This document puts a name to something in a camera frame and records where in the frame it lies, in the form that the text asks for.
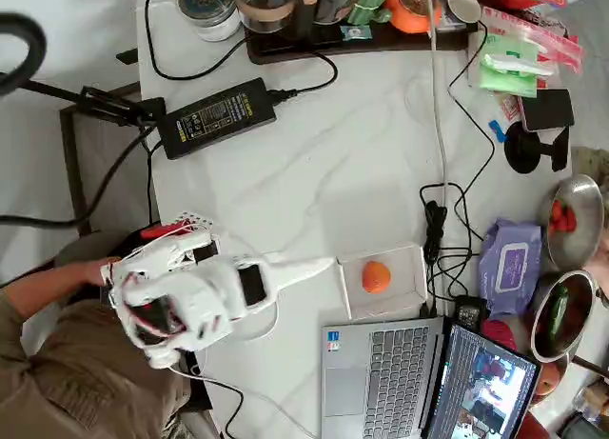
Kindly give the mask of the person left hand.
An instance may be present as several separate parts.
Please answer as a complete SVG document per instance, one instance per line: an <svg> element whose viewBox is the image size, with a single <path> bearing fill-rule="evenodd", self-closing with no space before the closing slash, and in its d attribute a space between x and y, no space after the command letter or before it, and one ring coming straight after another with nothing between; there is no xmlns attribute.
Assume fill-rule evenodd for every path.
<svg viewBox="0 0 609 439"><path fill-rule="evenodd" d="M120 257L109 257L99 260L87 261L84 264L84 280L86 283L103 287L106 283L104 272L110 265L121 260Z"/></svg>

